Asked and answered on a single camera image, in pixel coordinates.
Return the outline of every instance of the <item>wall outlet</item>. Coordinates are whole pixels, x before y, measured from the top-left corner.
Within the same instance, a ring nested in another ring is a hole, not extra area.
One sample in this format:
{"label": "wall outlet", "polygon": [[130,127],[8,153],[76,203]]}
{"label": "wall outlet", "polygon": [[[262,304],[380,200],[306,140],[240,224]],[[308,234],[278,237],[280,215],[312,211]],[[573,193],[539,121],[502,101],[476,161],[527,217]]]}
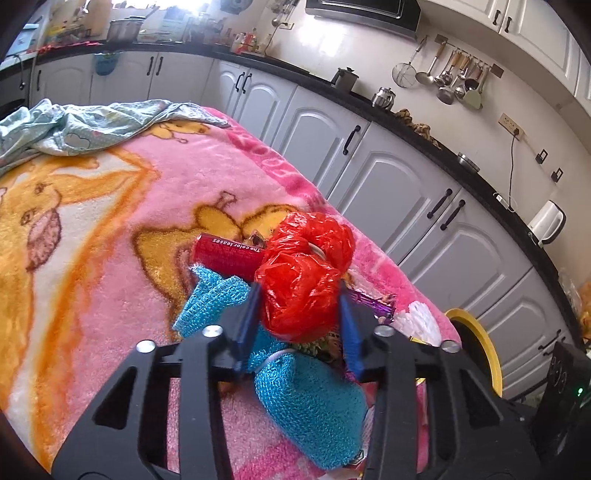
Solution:
{"label": "wall outlet", "polygon": [[501,118],[499,118],[499,124],[505,127],[511,135],[513,135],[513,132],[516,128],[519,128],[519,134],[516,136],[516,139],[521,140],[523,138],[523,129],[519,125],[517,125],[513,120],[511,120],[511,118],[509,118],[509,116],[506,113],[503,113],[501,115]]}

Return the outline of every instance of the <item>silver screw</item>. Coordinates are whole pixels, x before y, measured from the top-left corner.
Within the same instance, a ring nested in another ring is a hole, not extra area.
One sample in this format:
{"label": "silver screw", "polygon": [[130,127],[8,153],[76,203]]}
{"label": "silver screw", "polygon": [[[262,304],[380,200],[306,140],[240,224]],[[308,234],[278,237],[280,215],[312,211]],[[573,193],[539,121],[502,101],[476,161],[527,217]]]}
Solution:
{"label": "silver screw", "polygon": [[150,353],[156,348],[156,344],[152,340],[142,340],[135,346],[139,353]]}
{"label": "silver screw", "polygon": [[444,340],[441,342],[441,348],[444,352],[447,353],[458,353],[462,350],[462,347],[459,343],[454,342],[453,340]]}
{"label": "silver screw", "polygon": [[396,330],[390,325],[378,325],[374,328],[374,334],[379,337],[391,337],[394,335],[394,332],[396,332]]}
{"label": "silver screw", "polygon": [[219,325],[208,325],[203,329],[203,336],[208,338],[219,337],[223,333],[223,328]]}

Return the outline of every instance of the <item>red plastic bag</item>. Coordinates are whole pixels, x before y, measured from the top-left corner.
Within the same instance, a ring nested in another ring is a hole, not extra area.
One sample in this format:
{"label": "red plastic bag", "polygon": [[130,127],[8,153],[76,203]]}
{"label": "red plastic bag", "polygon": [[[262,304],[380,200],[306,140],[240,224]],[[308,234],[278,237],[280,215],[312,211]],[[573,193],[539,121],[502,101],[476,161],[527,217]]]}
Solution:
{"label": "red plastic bag", "polygon": [[255,273],[264,292],[265,328],[279,340],[294,343],[312,342],[334,329],[339,280],[354,250],[347,225],[324,213],[289,213],[267,242],[264,262]]}

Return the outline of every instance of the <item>wire strainer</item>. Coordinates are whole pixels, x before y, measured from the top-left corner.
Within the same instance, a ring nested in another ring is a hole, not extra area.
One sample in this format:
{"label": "wire strainer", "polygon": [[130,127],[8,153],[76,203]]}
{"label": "wire strainer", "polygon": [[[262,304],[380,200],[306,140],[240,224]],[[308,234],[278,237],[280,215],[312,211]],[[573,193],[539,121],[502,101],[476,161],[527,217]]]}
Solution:
{"label": "wire strainer", "polygon": [[410,57],[410,61],[408,63],[398,63],[392,69],[392,80],[396,82],[396,85],[402,88],[409,88],[412,87],[416,82],[417,79],[415,75],[417,71],[414,69],[412,63],[414,57],[423,49],[423,46],[427,42],[428,36],[426,36],[422,42],[418,45],[417,49],[414,51],[413,56]]}

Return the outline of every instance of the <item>kettle handle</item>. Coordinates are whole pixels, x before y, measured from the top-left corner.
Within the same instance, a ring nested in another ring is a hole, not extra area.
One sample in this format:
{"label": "kettle handle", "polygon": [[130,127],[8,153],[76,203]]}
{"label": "kettle handle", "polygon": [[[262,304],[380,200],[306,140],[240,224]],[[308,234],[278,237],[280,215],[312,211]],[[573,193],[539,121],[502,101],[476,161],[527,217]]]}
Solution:
{"label": "kettle handle", "polygon": [[556,225],[554,231],[550,234],[550,236],[543,238],[541,240],[542,244],[544,245],[548,245],[552,243],[554,240],[556,240],[556,237],[558,237],[558,235],[560,234],[560,232],[566,224],[566,213],[564,213],[558,205],[556,205],[556,208],[559,210],[558,215],[556,216],[556,221],[558,222],[558,224]]}
{"label": "kettle handle", "polygon": [[339,79],[339,77],[343,76],[345,73],[343,72],[343,70],[337,70],[337,72],[335,73],[335,76],[333,77],[333,79],[330,81],[333,85],[336,83],[336,81]]}

